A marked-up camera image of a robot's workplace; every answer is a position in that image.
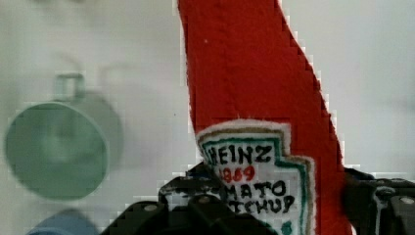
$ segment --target red knitted ketchup bottle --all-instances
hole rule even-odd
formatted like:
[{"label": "red knitted ketchup bottle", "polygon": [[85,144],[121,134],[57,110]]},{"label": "red knitted ketchup bottle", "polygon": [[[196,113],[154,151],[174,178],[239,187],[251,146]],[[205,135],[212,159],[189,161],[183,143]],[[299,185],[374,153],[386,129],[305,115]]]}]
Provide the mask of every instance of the red knitted ketchup bottle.
[{"label": "red knitted ketchup bottle", "polygon": [[344,169],[311,65],[276,0],[179,0],[191,118],[227,203],[280,235],[349,235]]}]

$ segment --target teal mug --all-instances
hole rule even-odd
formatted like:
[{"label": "teal mug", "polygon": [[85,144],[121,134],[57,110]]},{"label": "teal mug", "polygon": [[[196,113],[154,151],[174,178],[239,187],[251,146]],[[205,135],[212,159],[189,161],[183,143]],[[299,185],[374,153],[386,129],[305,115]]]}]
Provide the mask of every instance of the teal mug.
[{"label": "teal mug", "polygon": [[[74,92],[68,94],[69,82]],[[75,200],[92,193],[122,150],[122,129],[111,106],[85,91],[81,74],[55,81],[55,100],[31,106],[9,125],[6,161],[18,181],[35,194]]]}]

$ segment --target embroidered patch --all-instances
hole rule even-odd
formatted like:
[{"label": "embroidered patch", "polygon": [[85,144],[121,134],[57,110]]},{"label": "embroidered patch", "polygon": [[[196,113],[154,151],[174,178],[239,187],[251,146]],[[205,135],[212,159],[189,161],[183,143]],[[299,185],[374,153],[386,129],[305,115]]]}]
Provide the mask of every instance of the embroidered patch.
[{"label": "embroidered patch", "polygon": [[314,234],[314,160],[290,155],[287,124],[237,119],[205,129],[197,141],[232,211],[251,213],[277,234]]}]

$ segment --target white background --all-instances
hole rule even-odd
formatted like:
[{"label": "white background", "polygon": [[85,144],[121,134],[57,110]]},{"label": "white background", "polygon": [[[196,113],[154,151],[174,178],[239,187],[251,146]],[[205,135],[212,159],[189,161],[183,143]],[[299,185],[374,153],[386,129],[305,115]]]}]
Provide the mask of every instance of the white background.
[{"label": "white background", "polygon": [[[282,6],[322,79],[345,164],[377,177],[415,179],[415,2]],[[2,235],[24,234],[68,207],[103,229],[128,205],[156,200],[158,188],[199,162],[180,33],[171,0],[0,0],[0,137],[18,109],[53,98],[53,78],[62,71],[83,72],[125,129],[121,168],[76,202],[32,195],[1,156]]]}]

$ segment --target blue mug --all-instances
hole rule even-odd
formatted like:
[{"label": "blue mug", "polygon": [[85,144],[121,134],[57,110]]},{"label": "blue mug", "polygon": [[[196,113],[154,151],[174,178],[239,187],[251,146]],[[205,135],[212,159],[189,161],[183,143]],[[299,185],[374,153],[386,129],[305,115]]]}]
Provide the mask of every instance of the blue mug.
[{"label": "blue mug", "polygon": [[80,212],[69,210],[45,219],[27,235],[99,235],[99,232]]}]

